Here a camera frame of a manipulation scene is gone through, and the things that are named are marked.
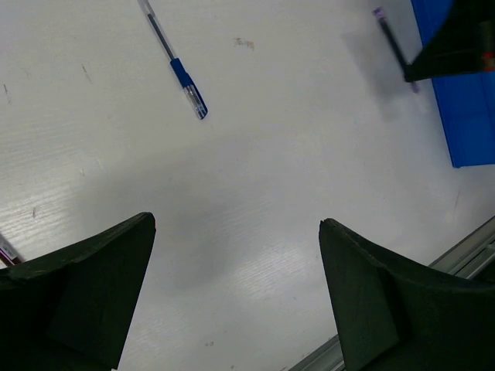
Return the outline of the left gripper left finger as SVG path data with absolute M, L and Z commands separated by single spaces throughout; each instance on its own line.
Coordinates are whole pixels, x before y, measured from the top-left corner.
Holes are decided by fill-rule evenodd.
M 116 370 L 155 239 L 139 213 L 1 269 L 3 370 Z

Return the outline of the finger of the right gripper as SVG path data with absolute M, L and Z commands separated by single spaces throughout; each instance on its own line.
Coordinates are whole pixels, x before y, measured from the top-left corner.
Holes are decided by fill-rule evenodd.
M 494 2 L 454 1 L 426 46 L 408 65 L 405 80 L 494 71 Z

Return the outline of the red pen refill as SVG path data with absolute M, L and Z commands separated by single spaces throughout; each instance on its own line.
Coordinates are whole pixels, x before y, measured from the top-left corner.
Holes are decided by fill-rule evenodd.
M 11 267 L 24 262 L 22 256 L 15 248 L 0 234 L 0 258 L 6 267 Z

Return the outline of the purple pen refill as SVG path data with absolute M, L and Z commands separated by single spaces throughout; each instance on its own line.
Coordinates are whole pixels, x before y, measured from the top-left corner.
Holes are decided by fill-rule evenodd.
M 406 72 L 408 70 L 408 63 L 406 62 L 405 56 L 404 56 L 400 46 L 398 45 L 398 42 L 394 36 L 394 33 L 391 30 L 391 27 L 389 26 L 385 12 L 384 12 L 382 7 L 378 7 L 375 10 L 373 10 L 373 14 L 374 14 L 375 18 L 377 19 L 377 22 L 381 28 L 381 31 L 384 34 L 384 36 L 387 40 L 387 43 L 392 50 L 394 58 L 398 62 L 398 65 L 401 69 L 402 76 L 405 80 Z

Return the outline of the blue ballpoint pen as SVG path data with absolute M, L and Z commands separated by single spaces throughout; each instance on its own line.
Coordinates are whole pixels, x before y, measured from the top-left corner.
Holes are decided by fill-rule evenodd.
M 166 56 L 168 57 L 169 65 L 171 66 L 176 79 L 182 87 L 184 94 L 190 102 L 195 115 L 199 120 L 203 120 L 208 115 L 208 108 L 199 90 L 197 89 L 196 84 L 191 76 L 186 72 L 180 58 L 175 54 L 170 46 L 169 41 L 166 38 L 166 34 L 164 33 L 151 6 L 151 3 L 149 1 L 139 1 L 138 3 L 141 6 L 142 11 L 147 18 L 149 25 L 152 27 L 155 36 L 160 42 Z

